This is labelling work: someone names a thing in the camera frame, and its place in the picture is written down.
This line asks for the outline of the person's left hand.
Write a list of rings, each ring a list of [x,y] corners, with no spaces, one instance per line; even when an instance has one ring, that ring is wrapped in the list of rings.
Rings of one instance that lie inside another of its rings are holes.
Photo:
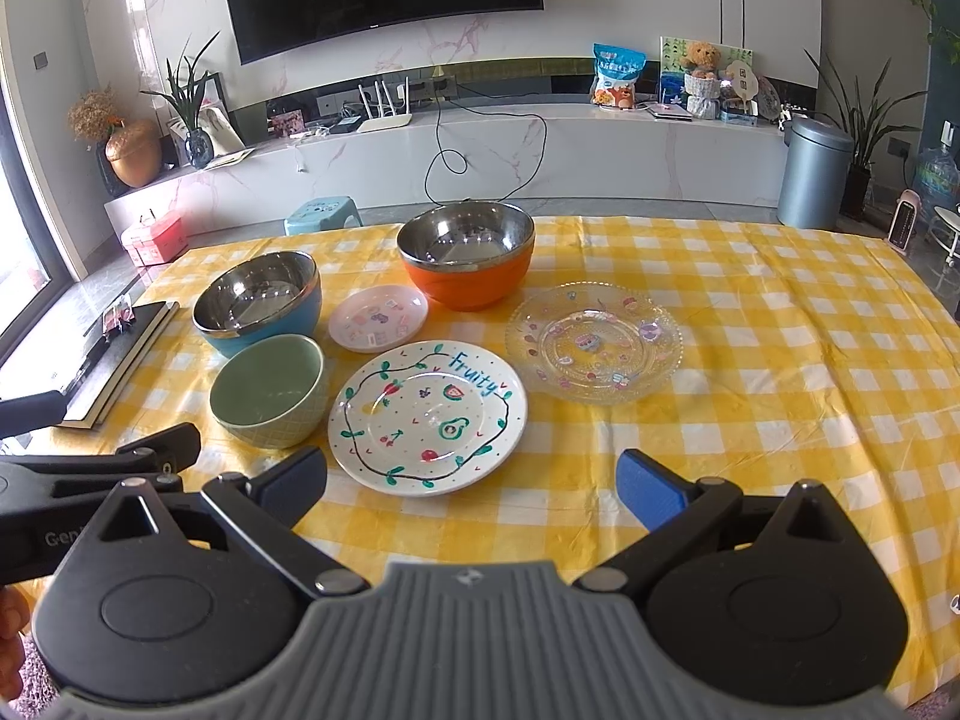
[[[20,670],[25,663],[21,632],[29,622],[25,595],[13,587],[3,587],[0,595],[0,689],[3,700],[21,694]]]

